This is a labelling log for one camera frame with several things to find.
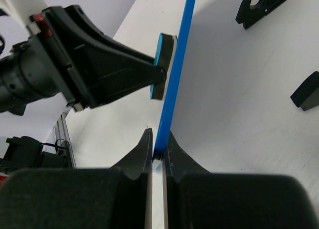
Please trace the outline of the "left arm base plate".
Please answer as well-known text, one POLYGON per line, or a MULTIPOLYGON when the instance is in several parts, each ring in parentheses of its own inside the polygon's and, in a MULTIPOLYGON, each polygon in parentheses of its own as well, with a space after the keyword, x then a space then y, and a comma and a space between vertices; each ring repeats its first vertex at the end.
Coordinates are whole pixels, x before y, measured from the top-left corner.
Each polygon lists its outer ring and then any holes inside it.
POLYGON ((21 169, 69 168, 67 147, 42 143, 28 136, 7 138, 8 148, 0 160, 0 171, 10 174, 21 169))

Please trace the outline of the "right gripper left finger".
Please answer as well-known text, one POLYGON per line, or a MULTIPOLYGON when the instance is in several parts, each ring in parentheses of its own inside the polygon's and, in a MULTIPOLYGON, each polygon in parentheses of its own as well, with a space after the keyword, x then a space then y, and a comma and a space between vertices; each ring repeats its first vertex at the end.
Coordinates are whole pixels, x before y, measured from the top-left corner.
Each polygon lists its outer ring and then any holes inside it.
POLYGON ((0 188, 1 228, 151 228, 152 144, 152 130, 146 129, 110 168, 14 173, 0 188))

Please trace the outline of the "blue-framed whiteboard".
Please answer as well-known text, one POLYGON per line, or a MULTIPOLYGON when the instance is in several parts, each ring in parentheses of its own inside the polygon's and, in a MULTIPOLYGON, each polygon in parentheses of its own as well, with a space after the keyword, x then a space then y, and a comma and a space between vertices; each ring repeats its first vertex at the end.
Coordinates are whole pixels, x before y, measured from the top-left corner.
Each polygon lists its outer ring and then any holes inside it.
POLYGON ((186 0, 156 154, 174 135, 209 172, 293 177, 319 219, 319 106, 290 98, 319 71, 319 0, 287 0, 248 29, 241 2, 186 0))

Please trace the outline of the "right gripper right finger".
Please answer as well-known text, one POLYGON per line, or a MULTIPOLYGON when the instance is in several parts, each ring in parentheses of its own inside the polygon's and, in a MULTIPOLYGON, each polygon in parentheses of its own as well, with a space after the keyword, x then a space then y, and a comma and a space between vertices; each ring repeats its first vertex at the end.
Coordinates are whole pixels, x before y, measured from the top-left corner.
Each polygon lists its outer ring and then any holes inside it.
POLYGON ((167 229, 316 229, 314 208, 293 177, 204 169, 169 136, 163 156, 167 229))

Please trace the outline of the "blue heart-shaped eraser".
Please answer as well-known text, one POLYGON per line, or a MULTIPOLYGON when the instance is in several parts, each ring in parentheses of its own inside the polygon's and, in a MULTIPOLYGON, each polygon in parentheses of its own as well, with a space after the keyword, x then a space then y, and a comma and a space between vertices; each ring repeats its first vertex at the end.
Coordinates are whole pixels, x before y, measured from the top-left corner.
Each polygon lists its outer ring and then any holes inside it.
POLYGON ((159 35, 154 66, 166 74, 164 82, 153 84, 150 87, 150 99, 164 100, 168 88, 171 69, 175 57, 177 36, 161 33, 159 35))

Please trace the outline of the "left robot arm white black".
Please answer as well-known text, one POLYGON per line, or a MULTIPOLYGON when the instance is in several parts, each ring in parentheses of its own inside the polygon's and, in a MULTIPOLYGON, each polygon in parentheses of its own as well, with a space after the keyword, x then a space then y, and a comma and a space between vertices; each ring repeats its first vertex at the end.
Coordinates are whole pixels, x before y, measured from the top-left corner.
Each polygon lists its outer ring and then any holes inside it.
POLYGON ((152 85, 163 97, 168 72, 154 58, 104 35, 77 5, 0 0, 28 33, 0 61, 0 110, 21 116, 29 103, 63 94, 75 111, 112 103, 152 85))

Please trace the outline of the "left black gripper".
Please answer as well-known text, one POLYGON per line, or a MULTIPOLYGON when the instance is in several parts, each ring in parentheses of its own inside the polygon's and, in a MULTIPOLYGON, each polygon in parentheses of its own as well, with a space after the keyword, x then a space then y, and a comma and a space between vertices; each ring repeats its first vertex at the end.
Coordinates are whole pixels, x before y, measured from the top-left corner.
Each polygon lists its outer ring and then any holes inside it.
POLYGON ((166 80, 154 58, 103 35, 78 5, 52 6, 28 19, 32 48, 75 111, 109 104, 166 80))

